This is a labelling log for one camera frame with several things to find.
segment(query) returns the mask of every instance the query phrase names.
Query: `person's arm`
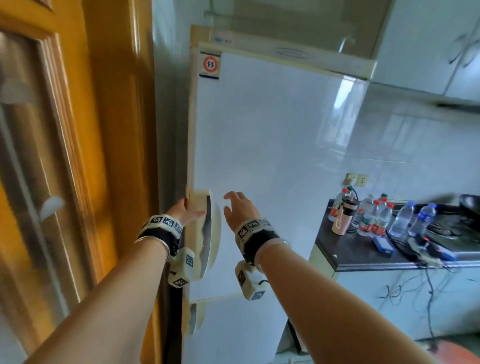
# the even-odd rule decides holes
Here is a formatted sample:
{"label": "person's arm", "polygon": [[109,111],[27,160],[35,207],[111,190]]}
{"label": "person's arm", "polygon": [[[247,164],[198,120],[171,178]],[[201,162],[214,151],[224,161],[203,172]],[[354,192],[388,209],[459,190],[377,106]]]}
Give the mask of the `person's arm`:
{"label": "person's arm", "polygon": [[[241,192],[229,192],[225,217],[235,231],[260,218]],[[286,244],[258,257],[268,282],[315,363],[434,363],[433,357],[370,305],[315,270]]]}
{"label": "person's arm", "polygon": [[[184,203],[167,214],[186,226],[204,212]],[[166,258],[158,240],[139,241],[25,363],[137,363]]]}

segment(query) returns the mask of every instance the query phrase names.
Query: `black countertop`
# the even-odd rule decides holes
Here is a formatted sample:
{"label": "black countertop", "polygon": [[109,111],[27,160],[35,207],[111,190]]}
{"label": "black countertop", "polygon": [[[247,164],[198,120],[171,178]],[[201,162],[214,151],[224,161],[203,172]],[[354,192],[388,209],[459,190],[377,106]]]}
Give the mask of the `black countertop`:
{"label": "black countertop", "polygon": [[[315,245],[318,246],[335,271],[418,268],[396,248],[391,256],[380,253],[371,237],[361,236],[356,232],[346,233],[343,236],[335,234],[332,231],[333,222],[328,219],[328,213],[329,210],[324,215]],[[451,264],[453,267],[480,267],[480,259],[478,256],[462,257]]]}

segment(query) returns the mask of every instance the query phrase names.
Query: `gold bangle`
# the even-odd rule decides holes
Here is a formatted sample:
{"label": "gold bangle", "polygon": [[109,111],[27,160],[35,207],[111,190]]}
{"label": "gold bangle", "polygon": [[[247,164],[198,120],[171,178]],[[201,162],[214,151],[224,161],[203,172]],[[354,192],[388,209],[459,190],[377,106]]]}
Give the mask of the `gold bangle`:
{"label": "gold bangle", "polygon": [[168,247],[167,243],[164,242],[163,240],[155,237],[155,236],[142,236],[140,239],[137,239],[133,244],[135,245],[135,244],[137,244],[138,242],[141,242],[142,240],[147,240],[147,239],[149,239],[149,240],[150,240],[150,239],[151,239],[151,240],[156,240],[156,241],[162,243],[163,246],[164,246],[164,248],[165,248],[165,250],[167,251],[167,258],[165,259],[165,261],[167,261],[168,258],[170,258],[170,248]]}

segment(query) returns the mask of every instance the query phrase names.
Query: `refrigerator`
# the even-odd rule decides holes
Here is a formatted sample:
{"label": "refrigerator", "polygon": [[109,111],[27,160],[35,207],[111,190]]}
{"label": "refrigerator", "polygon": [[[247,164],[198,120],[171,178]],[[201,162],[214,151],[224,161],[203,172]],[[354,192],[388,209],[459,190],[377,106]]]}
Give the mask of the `refrigerator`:
{"label": "refrigerator", "polygon": [[195,278],[183,286],[183,364],[273,360],[287,316],[271,289],[243,297],[223,195],[243,191],[308,260],[328,200],[341,189],[374,68],[346,54],[191,28],[186,194],[207,215],[185,231]]}

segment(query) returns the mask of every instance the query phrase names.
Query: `hand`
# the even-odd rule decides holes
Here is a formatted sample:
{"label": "hand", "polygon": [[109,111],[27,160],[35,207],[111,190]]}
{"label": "hand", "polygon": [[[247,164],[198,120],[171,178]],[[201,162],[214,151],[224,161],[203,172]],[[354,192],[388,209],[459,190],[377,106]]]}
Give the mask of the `hand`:
{"label": "hand", "polygon": [[230,191],[223,198],[232,202],[232,209],[230,210],[230,207],[225,206],[223,213],[225,214],[225,219],[227,219],[228,226],[230,226],[233,232],[244,221],[262,217],[257,207],[245,197],[243,192]]}
{"label": "hand", "polygon": [[184,227],[206,214],[206,211],[189,211],[185,208],[186,205],[187,198],[184,197],[167,211],[167,215],[170,215],[174,219],[178,220]]}

